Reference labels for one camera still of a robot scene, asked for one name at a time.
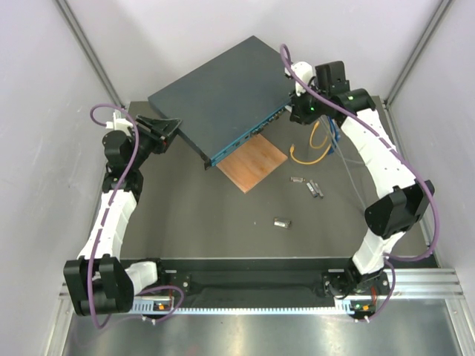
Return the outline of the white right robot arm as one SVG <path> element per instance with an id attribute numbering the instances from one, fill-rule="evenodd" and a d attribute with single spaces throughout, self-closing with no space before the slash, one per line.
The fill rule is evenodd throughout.
<path id="1" fill-rule="evenodd" d="M 364 293 L 383 269 L 385 256 L 420 221 L 435 189 L 429 180 L 423 188 L 396 157 L 375 102 L 365 89 L 351 89 L 343 62 L 316 67 L 296 62 L 284 73 L 295 80 L 291 121 L 308 125 L 321 116 L 329 118 L 353 143 L 376 187 L 378 199 L 364 211 L 367 233 L 346 276 L 351 291 Z"/>

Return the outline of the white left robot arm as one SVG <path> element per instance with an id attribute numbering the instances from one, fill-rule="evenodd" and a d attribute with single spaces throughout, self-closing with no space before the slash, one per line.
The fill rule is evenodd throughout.
<path id="1" fill-rule="evenodd" d="M 168 276 L 155 262 L 124 267 L 119 260 L 129 220 L 143 190 L 141 165 L 151 154 L 165 153 L 181 119 L 137 116 L 135 123 L 115 119 L 102 138 L 106 172 L 99 212 L 90 237 L 75 260 L 63 268 L 75 312 L 80 316 L 125 313 L 143 289 L 160 294 Z"/>

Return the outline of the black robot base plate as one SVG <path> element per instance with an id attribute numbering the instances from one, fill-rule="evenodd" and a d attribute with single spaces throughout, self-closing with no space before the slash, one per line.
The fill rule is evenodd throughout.
<path id="1" fill-rule="evenodd" d="M 331 306 L 335 297 L 373 301 L 390 290 L 389 272 L 362 280 L 349 258 L 162 258 L 156 286 L 176 286 L 183 308 L 270 309 Z"/>

